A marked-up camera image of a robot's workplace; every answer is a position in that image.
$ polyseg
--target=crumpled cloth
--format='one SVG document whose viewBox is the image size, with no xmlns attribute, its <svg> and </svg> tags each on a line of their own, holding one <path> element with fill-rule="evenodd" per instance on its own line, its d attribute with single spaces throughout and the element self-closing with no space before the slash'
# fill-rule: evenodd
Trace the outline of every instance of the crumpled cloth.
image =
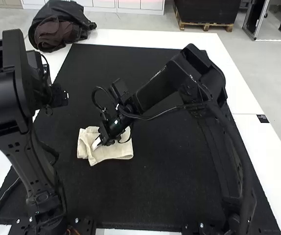
<svg viewBox="0 0 281 235">
<path fill-rule="evenodd" d="M 131 133 L 130 127 L 125 129 L 121 135 L 120 142 L 128 140 Z M 117 141 L 110 146 L 99 146 L 92 151 L 91 145 L 99 136 L 97 126 L 89 126 L 86 129 L 80 129 L 77 142 L 77 158 L 88 159 L 91 166 L 106 159 L 128 160 L 133 157 L 132 139 L 126 143 Z"/>
</svg>

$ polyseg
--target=label sticker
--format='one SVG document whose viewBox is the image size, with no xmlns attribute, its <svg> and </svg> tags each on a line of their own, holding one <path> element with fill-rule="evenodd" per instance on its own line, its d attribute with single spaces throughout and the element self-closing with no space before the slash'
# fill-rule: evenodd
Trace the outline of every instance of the label sticker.
<svg viewBox="0 0 281 235">
<path fill-rule="evenodd" d="M 257 117 L 261 123 L 269 123 L 266 115 L 264 114 L 257 114 Z"/>
</svg>

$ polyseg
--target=black fabric bag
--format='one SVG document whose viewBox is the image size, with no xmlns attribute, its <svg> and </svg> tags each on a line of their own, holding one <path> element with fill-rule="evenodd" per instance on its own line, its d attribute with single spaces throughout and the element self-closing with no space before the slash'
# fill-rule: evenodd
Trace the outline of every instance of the black fabric bag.
<svg viewBox="0 0 281 235">
<path fill-rule="evenodd" d="M 48 1 L 36 14 L 33 19 L 32 25 L 28 31 L 28 38 L 33 47 L 45 52 L 53 52 L 60 48 L 66 46 L 66 43 L 74 43 L 80 40 L 85 40 L 88 37 L 88 32 L 97 27 L 95 22 L 91 22 L 84 15 L 84 7 L 77 4 L 75 1 L 63 1 L 63 0 L 50 0 Z M 57 17 L 59 22 L 70 22 L 75 26 L 72 30 L 72 37 L 66 39 L 63 38 L 59 45 L 57 45 L 56 38 L 55 42 L 53 42 L 53 46 L 47 45 L 46 49 L 40 47 L 40 43 L 38 43 L 39 37 L 35 37 L 35 31 L 37 27 L 46 21 L 48 18 L 52 18 L 53 16 Z M 50 38 L 52 36 L 52 30 L 49 30 L 48 35 Z M 46 37 L 46 32 L 42 32 L 42 37 Z"/>
</svg>

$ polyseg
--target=white cabinet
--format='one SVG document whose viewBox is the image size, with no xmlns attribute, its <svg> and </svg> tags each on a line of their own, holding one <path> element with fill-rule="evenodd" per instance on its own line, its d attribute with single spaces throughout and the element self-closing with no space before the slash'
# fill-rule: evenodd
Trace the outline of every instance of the white cabinet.
<svg viewBox="0 0 281 235">
<path fill-rule="evenodd" d="M 163 0 L 141 0 L 140 8 L 143 10 L 161 10 L 163 9 Z"/>
<path fill-rule="evenodd" d="M 118 0 L 119 8 L 140 9 L 141 0 Z"/>
<path fill-rule="evenodd" d="M 93 6 L 93 0 L 76 0 L 82 6 Z"/>
<path fill-rule="evenodd" d="M 93 7 L 109 7 L 115 8 L 115 0 L 93 0 Z"/>
<path fill-rule="evenodd" d="M 49 0 L 21 0 L 24 9 L 40 9 Z M 163 15 L 165 0 L 74 0 L 84 11 Z"/>
</svg>

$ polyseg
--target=brown fabric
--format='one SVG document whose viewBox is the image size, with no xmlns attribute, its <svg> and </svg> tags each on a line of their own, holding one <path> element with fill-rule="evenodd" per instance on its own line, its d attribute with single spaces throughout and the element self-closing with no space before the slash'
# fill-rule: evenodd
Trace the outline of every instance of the brown fabric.
<svg viewBox="0 0 281 235">
<path fill-rule="evenodd" d="M 73 43 L 78 38 L 80 29 L 71 22 L 60 22 L 57 16 L 44 19 L 35 30 L 34 40 L 37 48 L 44 52 L 53 52 Z"/>
</svg>

